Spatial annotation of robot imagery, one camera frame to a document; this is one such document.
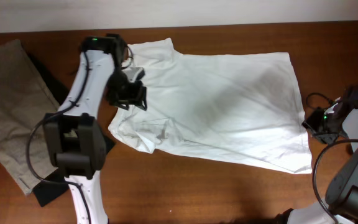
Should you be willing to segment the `white t-shirt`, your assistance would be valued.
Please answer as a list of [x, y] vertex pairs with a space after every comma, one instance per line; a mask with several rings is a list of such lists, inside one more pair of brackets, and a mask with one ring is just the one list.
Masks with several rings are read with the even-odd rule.
[[290, 55], [191, 55], [171, 39], [132, 44], [145, 70], [147, 109], [119, 109], [109, 125], [140, 152], [309, 174], [305, 111]]

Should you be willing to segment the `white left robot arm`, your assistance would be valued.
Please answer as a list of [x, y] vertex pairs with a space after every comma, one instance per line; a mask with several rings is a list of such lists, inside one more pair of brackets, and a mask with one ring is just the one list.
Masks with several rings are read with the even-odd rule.
[[86, 37], [68, 96], [41, 122], [50, 162], [63, 174], [61, 183], [69, 186], [78, 223], [109, 223], [100, 183], [107, 154], [97, 121], [102, 98], [123, 110], [147, 109], [144, 69], [124, 66], [127, 58], [134, 56], [120, 35]]

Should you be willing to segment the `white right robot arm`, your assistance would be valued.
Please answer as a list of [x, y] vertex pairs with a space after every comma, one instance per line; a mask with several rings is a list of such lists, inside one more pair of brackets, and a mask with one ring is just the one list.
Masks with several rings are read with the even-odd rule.
[[[315, 108], [302, 125], [325, 144], [312, 170], [317, 201], [309, 207], [278, 214], [272, 223], [358, 223], [358, 85], [347, 87], [342, 97], [329, 101], [329, 107]], [[349, 144], [352, 155], [322, 198], [316, 184], [318, 166], [328, 150], [340, 144]]]

